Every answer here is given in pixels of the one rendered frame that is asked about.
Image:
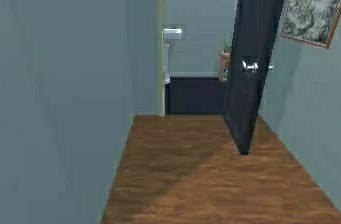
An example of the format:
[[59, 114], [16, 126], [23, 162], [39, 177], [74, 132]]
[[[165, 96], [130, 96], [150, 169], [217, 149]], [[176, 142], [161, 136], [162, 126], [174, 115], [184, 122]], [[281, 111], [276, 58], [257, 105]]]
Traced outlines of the black room door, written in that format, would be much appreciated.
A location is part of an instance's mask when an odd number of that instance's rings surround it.
[[[223, 117], [242, 155], [250, 152], [284, 1], [237, 2]], [[258, 71], [245, 72], [242, 61], [257, 62]]]

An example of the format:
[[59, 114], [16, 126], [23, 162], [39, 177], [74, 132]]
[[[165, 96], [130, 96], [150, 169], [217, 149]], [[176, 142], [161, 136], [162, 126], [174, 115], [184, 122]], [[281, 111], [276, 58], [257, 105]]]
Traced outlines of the brown framed wall picture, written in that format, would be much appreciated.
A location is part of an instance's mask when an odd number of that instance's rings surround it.
[[281, 35], [329, 49], [341, 16], [341, 0], [288, 0]]

